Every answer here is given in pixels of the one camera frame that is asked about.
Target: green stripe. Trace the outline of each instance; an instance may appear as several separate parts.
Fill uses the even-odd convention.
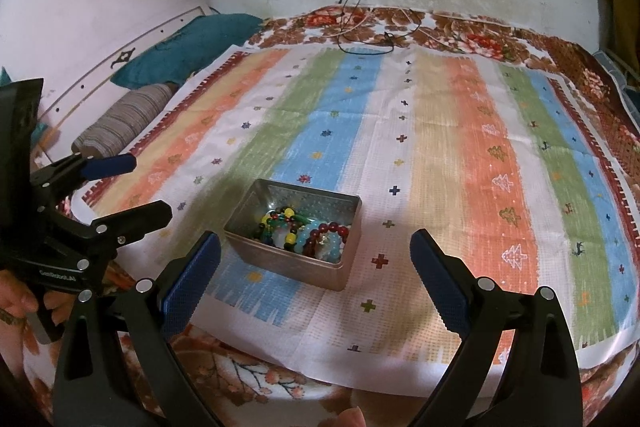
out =
[[[591,342],[618,332],[611,306],[609,266],[604,239],[595,207],[574,161],[571,147],[565,142],[554,119],[539,99],[529,76],[522,70],[500,66],[502,78],[518,103],[529,134],[538,145],[538,155],[545,163],[551,185],[561,210],[564,230],[571,250],[558,252],[568,255],[575,280],[574,345],[580,339]],[[567,213],[566,203],[573,212]],[[585,253],[572,255],[576,243],[582,243]]]
[[[290,84],[287,94],[267,111],[254,138],[238,153],[233,164],[207,182],[188,205],[187,215],[158,263],[165,264],[187,254],[204,230],[212,230],[224,240],[223,227],[231,212],[256,178],[271,176],[307,124],[309,114],[344,57],[339,50],[325,50],[309,61]]]

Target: rectangular tin container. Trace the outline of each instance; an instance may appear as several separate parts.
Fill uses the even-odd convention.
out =
[[[351,225],[340,263],[332,264],[249,239],[268,210],[290,206],[303,216]],[[225,236],[243,261],[307,284],[341,291],[360,241],[362,201],[357,196],[256,180],[226,222]]]

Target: blue gripper pad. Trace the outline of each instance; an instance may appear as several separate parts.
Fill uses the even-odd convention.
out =
[[[136,157],[132,154],[96,158],[87,160],[86,165],[80,171],[80,175],[88,181],[100,180],[131,172],[136,168],[136,165]]]
[[[415,270],[447,330],[464,340],[471,330],[468,301],[447,269],[445,254],[426,230],[418,230],[412,235],[409,251]]]
[[[172,269],[177,262],[184,265],[159,306],[164,315],[162,336],[166,340],[184,331],[189,324],[191,315],[220,264],[221,251],[218,236],[213,232],[205,232],[186,257],[174,259],[165,268]]]

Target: black handle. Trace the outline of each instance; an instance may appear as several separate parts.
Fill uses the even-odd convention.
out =
[[[47,310],[44,306],[44,294],[47,289],[39,284],[28,286],[38,300],[38,311],[26,314],[36,340],[41,344],[57,342],[62,338],[65,327],[62,324],[56,326],[51,318],[51,310]]]

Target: blue stripe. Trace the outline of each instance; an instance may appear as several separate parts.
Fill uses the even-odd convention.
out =
[[[618,326],[623,329],[635,322],[636,314],[631,311],[631,306],[638,291],[638,280],[626,234],[620,223],[620,213],[610,195],[612,188],[604,179],[599,160],[591,152],[577,124],[564,110],[546,76],[538,71],[527,73],[547,112],[558,125],[565,142],[572,148],[575,164],[595,208],[609,266],[614,317]],[[625,267],[624,274],[620,272],[620,265]],[[628,302],[625,301],[625,296],[628,296]]]
[[[376,86],[380,56],[345,55],[308,123],[296,137],[271,179],[335,190],[349,160],[370,93]],[[301,175],[310,183],[299,181]],[[260,274],[260,281],[249,277]],[[244,263],[226,247],[220,268],[207,289],[216,299],[257,319],[281,326],[303,283]]]

